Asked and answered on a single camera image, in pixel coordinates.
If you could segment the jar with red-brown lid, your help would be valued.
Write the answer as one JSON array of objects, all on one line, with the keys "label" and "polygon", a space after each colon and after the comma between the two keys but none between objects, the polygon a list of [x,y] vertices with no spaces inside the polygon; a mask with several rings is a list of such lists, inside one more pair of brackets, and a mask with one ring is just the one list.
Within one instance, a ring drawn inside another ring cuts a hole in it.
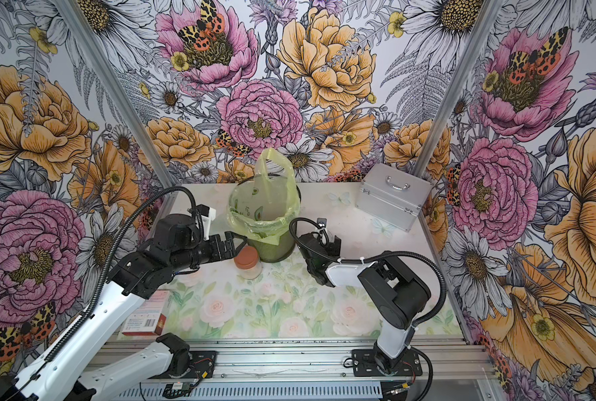
[{"label": "jar with red-brown lid", "polygon": [[243,279],[254,280],[262,272],[259,260],[259,253],[254,247],[245,246],[234,258],[234,264],[238,275]]}]

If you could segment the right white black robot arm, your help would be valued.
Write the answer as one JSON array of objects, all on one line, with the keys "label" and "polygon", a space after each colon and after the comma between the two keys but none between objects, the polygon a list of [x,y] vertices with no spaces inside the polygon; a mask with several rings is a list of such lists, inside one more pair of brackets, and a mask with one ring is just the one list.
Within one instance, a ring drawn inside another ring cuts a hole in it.
[{"label": "right white black robot arm", "polygon": [[341,239],[330,241],[315,232],[296,238],[307,271],[326,287],[358,287],[365,290],[381,314],[381,332],[369,365],[384,376],[397,374],[418,325],[432,297],[428,284],[404,260],[423,262],[434,273],[438,267],[414,252],[383,252],[377,257],[355,262],[340,258]]}]

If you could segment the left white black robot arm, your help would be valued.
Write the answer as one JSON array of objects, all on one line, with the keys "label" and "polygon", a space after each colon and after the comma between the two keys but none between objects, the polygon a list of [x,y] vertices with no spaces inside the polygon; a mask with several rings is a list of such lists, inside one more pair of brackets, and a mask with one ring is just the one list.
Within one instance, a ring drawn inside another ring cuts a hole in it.
[{"label": "left white black robot arm", "polygon": [[156,225],[152,242],[110,270],[99,295],[67,332],[17,376],[0,377],[0,400],[110,400],[140,382],[192,368],[189,345],[174,334],[98,370],[86,367],[116,329],[164,284],[204,264],[236,257],[246,245],[233,232],[208,235],[190,215],[172,214]]}]

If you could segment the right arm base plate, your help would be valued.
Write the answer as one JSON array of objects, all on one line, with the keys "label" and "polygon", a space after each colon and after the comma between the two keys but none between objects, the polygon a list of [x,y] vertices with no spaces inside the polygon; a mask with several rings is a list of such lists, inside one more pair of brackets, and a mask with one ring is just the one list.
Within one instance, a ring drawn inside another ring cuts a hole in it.
[{"label": "right arm base plate", "polygon": [[423,374],[418,355],[405,349],[390,359],[379,349],[353,349],[343,366],[351,369],[355,377],[418,377]]}]

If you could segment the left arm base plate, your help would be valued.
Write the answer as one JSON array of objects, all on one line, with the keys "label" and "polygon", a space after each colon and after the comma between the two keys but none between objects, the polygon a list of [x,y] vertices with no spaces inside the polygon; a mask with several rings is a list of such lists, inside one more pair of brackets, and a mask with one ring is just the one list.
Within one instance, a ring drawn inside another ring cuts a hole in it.
[{"label": "left arm base plate", "polygon": [[175,357],[167,371],[151,379],[211,379],[216,359],[215,351],[189,351],[186,357]]}]

